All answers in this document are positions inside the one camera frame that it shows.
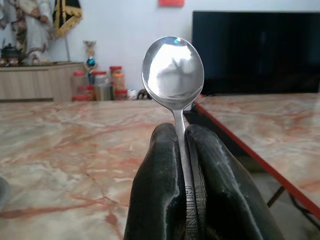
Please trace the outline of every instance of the spoon bowl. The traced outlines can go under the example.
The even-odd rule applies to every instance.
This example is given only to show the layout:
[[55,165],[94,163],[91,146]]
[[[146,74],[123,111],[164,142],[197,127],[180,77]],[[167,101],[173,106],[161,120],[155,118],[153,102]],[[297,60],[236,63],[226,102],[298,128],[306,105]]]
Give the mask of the spoon bowl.
[[156,40],[146,52],[142,82],[159,104],[170,110],[184,109],[203,88],[204,67],[188,41],[167,36]]

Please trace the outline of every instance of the spoon handle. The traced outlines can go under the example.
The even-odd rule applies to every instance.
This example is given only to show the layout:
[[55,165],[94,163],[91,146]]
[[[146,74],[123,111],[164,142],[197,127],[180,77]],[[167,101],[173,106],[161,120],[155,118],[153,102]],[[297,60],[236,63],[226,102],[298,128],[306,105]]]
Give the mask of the spoon handle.
[[199,239],[199,221],[197,214],[196,192],[192,167],[187,154],[185,143],[185,123],[183,110],[172,111],[175,120],[175,129],[178,136],[181,165],[183,170],[185,195],[186,195],[186,232],[188,240]]

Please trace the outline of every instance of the teapot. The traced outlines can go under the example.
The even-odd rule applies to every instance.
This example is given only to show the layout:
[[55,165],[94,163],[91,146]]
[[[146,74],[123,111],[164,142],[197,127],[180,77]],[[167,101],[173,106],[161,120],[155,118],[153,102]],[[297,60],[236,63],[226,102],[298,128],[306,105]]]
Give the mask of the teapot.
[[0,66],[18,66],[24,58],[22,52],[10,43],[1,49]]

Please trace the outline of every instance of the red object on wall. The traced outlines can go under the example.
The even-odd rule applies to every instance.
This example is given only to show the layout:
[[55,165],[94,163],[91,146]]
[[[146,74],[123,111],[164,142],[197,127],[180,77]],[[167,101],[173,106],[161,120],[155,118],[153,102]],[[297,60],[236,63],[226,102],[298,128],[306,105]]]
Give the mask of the red object on wall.
[[158,0],[159,6],[169,6],[169,7],[182,7],[185,5],[185,0]]

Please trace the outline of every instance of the cabinet door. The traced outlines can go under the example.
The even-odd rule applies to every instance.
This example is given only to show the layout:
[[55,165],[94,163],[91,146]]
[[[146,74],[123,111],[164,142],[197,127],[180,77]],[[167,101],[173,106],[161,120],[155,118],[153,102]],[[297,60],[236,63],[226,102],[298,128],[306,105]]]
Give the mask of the cabinet door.
[[0,100],[53,98],[49,72],[0,72]]

